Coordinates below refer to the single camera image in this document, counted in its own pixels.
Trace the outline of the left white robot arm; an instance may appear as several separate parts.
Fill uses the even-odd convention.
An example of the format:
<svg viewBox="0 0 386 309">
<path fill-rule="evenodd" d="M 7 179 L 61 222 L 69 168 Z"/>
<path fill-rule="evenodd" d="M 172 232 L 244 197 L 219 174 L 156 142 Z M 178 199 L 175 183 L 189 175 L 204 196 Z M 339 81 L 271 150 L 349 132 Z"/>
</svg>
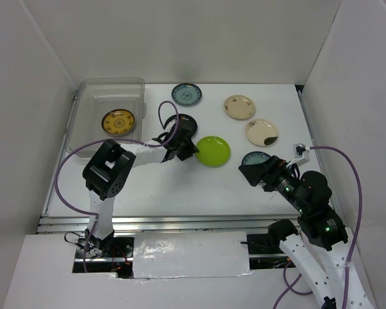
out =
<svg viewBox="0 0 386 309">
<path fill-rule="evenodd" d="M 113 206 L 115 196 L 124 188 L 133 167 L 167 162 L 177 157 L 184 161 L 199 152 L 192 141 L 198 125 L 188 115 L 179 122 L 174 117 L 165 123 L 165 131 L 147 144 L 120 145 L 106 140 L 85 166 L 82 173 L 89 190 L 91 218 L 85 232 L 91 249 L 100 257 L 114 249 Z"/>
</svg>

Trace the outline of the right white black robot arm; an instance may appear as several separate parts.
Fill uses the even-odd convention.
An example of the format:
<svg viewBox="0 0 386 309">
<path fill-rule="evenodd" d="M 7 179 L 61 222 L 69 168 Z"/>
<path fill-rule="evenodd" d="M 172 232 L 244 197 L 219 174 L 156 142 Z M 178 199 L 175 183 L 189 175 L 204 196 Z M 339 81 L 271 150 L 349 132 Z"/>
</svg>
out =
<svg viewBox="0 0 386 309">
<path fill-rule="evenodd" d="M 239 170 L 251 186 L 279 193 L 299 213 L 297 226 L 279 220 L 268 226 L 263 240 L 248 239 L 248 247 L 287 254 L 320 308 L 373 308 L 351 261 L 353 241 L 329 205 L 326 177 L 316 171 L 296 177 L 277 156 Z"/>
</svg>

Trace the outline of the lime green plate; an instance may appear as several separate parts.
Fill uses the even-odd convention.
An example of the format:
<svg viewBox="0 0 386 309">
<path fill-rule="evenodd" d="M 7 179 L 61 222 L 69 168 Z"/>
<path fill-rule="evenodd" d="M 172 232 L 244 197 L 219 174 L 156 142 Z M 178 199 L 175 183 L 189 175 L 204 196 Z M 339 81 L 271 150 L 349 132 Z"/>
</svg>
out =
<svg viewBox="0 0 386 309">
<path fill-rule="evenodd" d="M 230 159 L 228 142 L 218 136 L 206 136 L 197 142 L 196 158 L 207 167 L 221 167 Z"/>
</svg>

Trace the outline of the yellow patterned plate brown rim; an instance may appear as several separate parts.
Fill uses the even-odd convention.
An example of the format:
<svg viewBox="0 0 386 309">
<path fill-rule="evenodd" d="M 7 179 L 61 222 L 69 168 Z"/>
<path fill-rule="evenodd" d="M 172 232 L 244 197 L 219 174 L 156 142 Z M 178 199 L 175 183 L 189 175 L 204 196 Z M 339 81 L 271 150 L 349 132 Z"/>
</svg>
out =
<svg viewBox="0 0 386 309">
<path fill-rule="evenodd" d="M 128 109 L 114 109 L 104 115 L 101 126 L 108 135 L 121 136 L 131 132 L 135 123 L 136 118 Z"/>
</svg>

